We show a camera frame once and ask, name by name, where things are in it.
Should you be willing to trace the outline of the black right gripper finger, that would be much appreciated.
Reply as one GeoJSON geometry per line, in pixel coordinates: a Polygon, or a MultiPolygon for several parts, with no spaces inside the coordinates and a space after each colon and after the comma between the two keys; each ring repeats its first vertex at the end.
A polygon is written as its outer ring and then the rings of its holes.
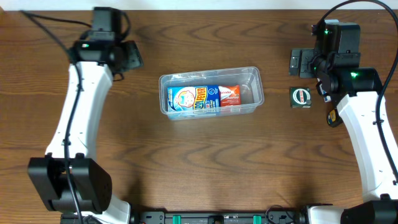
{"type": "Polygon", "coordinates": [[[302,49],[292,49],[290,54],[289,75],[299,76],[301,69],[302,49]]]}
{"type": "Polygon", "coordinates": [[[312,68],[313,59],[315,58],[315,52],[313,49],[303,49],[300,54],[300,78],[315,78],[314,71],[312,68]]]}

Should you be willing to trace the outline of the dark bottle with white cap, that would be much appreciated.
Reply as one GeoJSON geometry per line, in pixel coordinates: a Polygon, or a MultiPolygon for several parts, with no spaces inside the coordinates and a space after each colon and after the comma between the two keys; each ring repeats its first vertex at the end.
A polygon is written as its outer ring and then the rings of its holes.
{"type": "Polygon", "coordinates": [[[343,120],[340,117],[338,110],[336,108],[331,110],[327,114],[326,121],[327,121],[328,125],[332,128],[339,126],[343,122],[343,120]]]}

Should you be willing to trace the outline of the red Panadol box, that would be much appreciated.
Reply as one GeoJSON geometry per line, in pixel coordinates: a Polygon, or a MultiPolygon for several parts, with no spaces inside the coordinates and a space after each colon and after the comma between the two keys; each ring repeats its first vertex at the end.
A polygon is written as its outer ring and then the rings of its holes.
{"type": "Polygon", "coordinates": [[[241,94],[239,85],[235,86],[219,86],[220,105],[237,106],[241,104],[241,94]]]}

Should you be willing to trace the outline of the blue Cool Fever box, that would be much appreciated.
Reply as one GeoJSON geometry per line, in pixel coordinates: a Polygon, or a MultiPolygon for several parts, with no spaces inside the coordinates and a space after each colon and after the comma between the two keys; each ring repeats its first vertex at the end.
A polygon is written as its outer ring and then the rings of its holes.
{"type": "Polygon", "coordinates": [[[167,89],[168,111],[193,111],[220,107],[218,85],[178,86],[167,89]]]}

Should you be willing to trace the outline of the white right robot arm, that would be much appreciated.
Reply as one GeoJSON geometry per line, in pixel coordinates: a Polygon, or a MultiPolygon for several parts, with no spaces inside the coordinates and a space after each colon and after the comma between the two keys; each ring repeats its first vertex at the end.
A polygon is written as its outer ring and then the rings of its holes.
{"type": "Polygon", "coordinates": [[[363,202],[352,208],[305,206],[297,223],[397,223],[397,143],[375,68],[360,67],[360,26],[322,20],[312,27],[312,49],[292,49],[289,75],[317,79],[333,109],[331,127],[344,124],[358,163],[363,202]]]}

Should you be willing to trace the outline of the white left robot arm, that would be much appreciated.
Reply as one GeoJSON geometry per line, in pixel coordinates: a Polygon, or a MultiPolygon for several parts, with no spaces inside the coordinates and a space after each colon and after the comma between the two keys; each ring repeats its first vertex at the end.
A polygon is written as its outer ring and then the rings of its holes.
{"type": "Polygon", "coordinates": [[[128,40],[131,22],[112,7],[95,7],[88,30],[71,47],[68,89],[56,132],[27,172],[47,210],[62,223],[139,223],[131,205],[113,194],[111,176],[96,161],[98,126],[108,91],[142,66],[128,40]]]}

